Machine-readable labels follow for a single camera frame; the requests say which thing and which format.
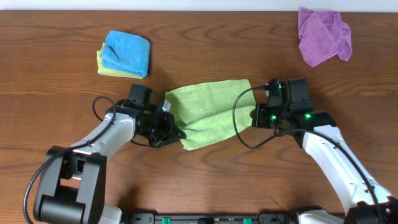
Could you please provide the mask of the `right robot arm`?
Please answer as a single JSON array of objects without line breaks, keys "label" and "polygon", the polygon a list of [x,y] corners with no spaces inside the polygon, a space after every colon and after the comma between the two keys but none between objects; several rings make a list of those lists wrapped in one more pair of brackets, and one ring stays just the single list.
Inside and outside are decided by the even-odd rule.
[{"label": "right robot arm", "polygon": [[252,112],[256,128],[291,135],[319,165],[335,190],[344,217],[323,209],[297,212],[295,223],[397,223],[397,199],[364,168],[327,111],[315,111],[307,90],[266,90],[268,102]]}]

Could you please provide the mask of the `light green microfiber cloth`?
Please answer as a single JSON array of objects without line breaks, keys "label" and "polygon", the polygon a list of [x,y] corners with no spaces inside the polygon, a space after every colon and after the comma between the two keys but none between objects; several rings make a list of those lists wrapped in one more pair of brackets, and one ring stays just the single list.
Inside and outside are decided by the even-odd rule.
[{"label": "light green microfiber cloth", "polygon": [[181,140],[187,151],[231,138],[251,126],[256,101],[249,80],[225,80],[184,86],[165,94],[176,125],[187,135]]}]

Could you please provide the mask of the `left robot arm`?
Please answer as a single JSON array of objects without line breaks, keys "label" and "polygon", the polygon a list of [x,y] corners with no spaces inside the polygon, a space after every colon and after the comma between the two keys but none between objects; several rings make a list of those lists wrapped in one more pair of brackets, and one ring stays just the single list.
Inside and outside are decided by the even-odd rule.
[{"label": "left robot arm", "polygon": [[124,223],[124,212],[106,205],[107,163],[135,136],[144,136],[150,147],[161,147],[185,138],[170,113],[160,106],[121,100],[107,110],[101,123],[70,147],[53,146],[34,174],[39,181],[33,216],[45,223]]}]

